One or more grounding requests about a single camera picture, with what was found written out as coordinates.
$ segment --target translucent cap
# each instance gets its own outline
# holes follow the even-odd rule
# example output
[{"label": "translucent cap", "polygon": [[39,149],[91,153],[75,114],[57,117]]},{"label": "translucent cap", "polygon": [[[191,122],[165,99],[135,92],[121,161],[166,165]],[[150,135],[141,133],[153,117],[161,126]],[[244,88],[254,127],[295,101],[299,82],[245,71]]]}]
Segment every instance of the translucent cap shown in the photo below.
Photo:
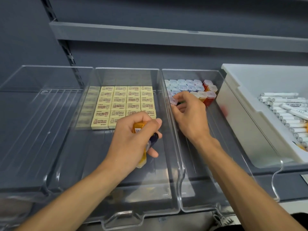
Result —
[{"label": "translucent cap", "polygon": [[207,91],[206,94],[210,99],[214,99],[216,97],[216,93],[214,91]]},{"label": "translucent cap", "polygon": [[208,85],[210,85],[210,84],[213,84],[213,82],[210,81],[210,80],[204,80],[204,81],[203,81],[203,84],[206,85],[206,86],[208,86]]},{"label": "translucent cap", "polygon": [[182,84],[183,84],[183,85],[184,85],[184,84],[186,85],[186,80],[185,80],[185,79],[178,79],[178,80],[177,80],[177,83],[178,83],[178,85],[182,85]]},{"label": "translucent cap", "polygon": [[193,81],[193,80],[190,80],[190,79],[187,79],[187,80],[186,80],[186,84],[187,84],[187,85],[195,85],[194,81]]},{"label": "translucent cap", "polygon": [[189,91],[196,91],[197,90],[195,85],[187,85],[187,88],[188,88]]},{"label": "translucent cap", "polygon": [[198,80],[198,79],[195,79],[194,81],[193,81],[194,83],[195,83],[195,85],[202,85],[202,82],[200,81],[200,80]]},{"label": "translucent cap", "polygon": [[170,104],[177,105],[177,99],[175,99],[173,97],[169,97],[169,100],[170,100]]},{"label": "translucent cap", "polygon": [[177,84],[177,80],[171,79],[171,80],[169,80],[169,83],[170,83],[170,85]]},{"label": "translucent cap", "polygon": [[205,91],[198,91],[199,98],[206,98],[208,97],[208,94]]},{"label": "translucent cap", "polygon": [[172,97],[172,93],[170,90],[168,90],[167,93],[168,93],[168,97]]},{"label": "translucent cap", "polygon": [[177,90],[177,89],[175,89],[175,90],[172,90],[172,96],[174,96],[175,94],[177,94],[177,93],[179,93],[179,92],[181,92],[180,90]]},{"label": "translucent cap", "polygon": [[198,92],[192,91],[191,94],[193,94],[195,97],[199,99],[200,94]]},{"label": "translucent cap", "polygon": [[185,85],[179,85],[179,89],[180,89],[180,91],[187,91],[188,90],[186,84]]},{"label": "translucent cap", "polygon": [[217,87],[215,86],[215,85],[213,85],[213,84],[210,84],[209,86],[208,86],[208,89],[210,90],[210,91],[213,91],[213,92],[217,92]]},{"label": "translucent cap", "polygon": [[204,87],[202,85],[197,84],[196,85],[196,91],[204,91]]},{"label": "translucent cap", "polygon": [[171,90],[179,90],[179,85],[178,84],[171,84],[170,85]]}]

